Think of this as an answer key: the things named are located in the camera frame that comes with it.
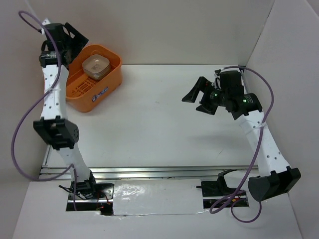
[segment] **blue label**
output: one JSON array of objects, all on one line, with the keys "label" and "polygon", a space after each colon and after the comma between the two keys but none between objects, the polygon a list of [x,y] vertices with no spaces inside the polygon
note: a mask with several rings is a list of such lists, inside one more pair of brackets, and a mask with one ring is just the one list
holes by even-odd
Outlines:
[{"label": "blue label", "polygon": [[105,92],[107,92],[109,87],[105,87],[100,93],[94,95],[92,97],[92,102],[95,102],[101,95],[103,95]]}]

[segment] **clear plastic lid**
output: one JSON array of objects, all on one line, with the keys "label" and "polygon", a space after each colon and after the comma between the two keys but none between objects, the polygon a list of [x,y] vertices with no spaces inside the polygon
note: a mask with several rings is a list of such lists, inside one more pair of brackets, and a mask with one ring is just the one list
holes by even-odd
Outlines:
[{"label": "clear plastic lid", "polygon": [[108,58],[101,55],[92,55],[82,63],[83,70],[92,75],[103,74],[111,67]]}]

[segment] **orange plastic bin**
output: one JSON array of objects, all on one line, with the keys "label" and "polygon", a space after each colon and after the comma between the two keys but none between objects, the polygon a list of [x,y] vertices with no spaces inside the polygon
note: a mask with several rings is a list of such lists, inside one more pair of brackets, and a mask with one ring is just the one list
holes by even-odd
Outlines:
[{"label": "orange plastic bin", "polygon": [[[82,62],[94,54],[110,60],[111,71],[100,81],[84,73]],[[91,111],[122,83],[122,60],[120,56],[102,45],[88,45],[69,65],[69,77],[66,82],[66,100],[80,112]]]}]

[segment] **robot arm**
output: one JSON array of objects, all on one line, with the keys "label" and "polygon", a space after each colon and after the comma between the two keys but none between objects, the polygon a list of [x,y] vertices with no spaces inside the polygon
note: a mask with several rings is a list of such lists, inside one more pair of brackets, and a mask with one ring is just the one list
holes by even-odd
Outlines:
[{"label": "robot arm", "polygon": [[[77,125],[68,120],[65,102],[66,81],[69,75],[68,64],[78,55],[88,39],[68,23],[65,25],[60,23],[48,24],[46,27],[57,43],[62,58],[62,66],[59,80],[55,87],[51,89],[59,68],[52,42],[45,41],[42,46],[40,63],[44,75],[45,92],[51,89],[51,93],[44,98],[41,119],[33,122],[33,128],[48,145],[57,150],[66,165],[74,165],[77,172],[76,192],[90,199],[95,195],[96,182],[91,170],[83,161],[77,144],[79,129]],[[74,37],[71,38],[70,35],[66,34],[63,28],[72,32]],[[72,178],[71,188],[73,188],[73,170],[70,170],[70,173]]]},{"label": "robot arm", "polygon": [[255,94],[244,94],[241,74],[238,71],[216,71],[214,83],[205,77],[199,77],[193,89],[182,99],[183,102],[194,103],[198,93],[204,93],[197,111],[214,115],[219,106],[225,107],[234,120],[243,129],[251,147],[256,149],[260,128],[263,127],[263,138],[257,156],[260,176],[250,177],[248,189],[256,201],[288,192],[301,175],[297,168],[291,169],[289,163],[281,155],[268,127],[262,125],[264,113]]}]

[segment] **plastic container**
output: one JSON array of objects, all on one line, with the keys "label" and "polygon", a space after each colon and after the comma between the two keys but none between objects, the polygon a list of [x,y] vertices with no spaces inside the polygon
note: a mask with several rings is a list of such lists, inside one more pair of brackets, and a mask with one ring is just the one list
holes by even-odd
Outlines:
[{"label": "plastic container", "polygon": [[83,61],[82,67],[88,76],[98,81],[103,79],[111,71],[109,59],[97,54]]},{"label": "plastic container", "polygon": [[[88,76],[82,63],[93,55],[101,55],[110,61],[110,73],[100,81]],[[66,82],[66,100],[80,112],[91,111],[122,83],[122,60],[120,56],[102,45],[88,45],[69,65],[69,77]]]}]

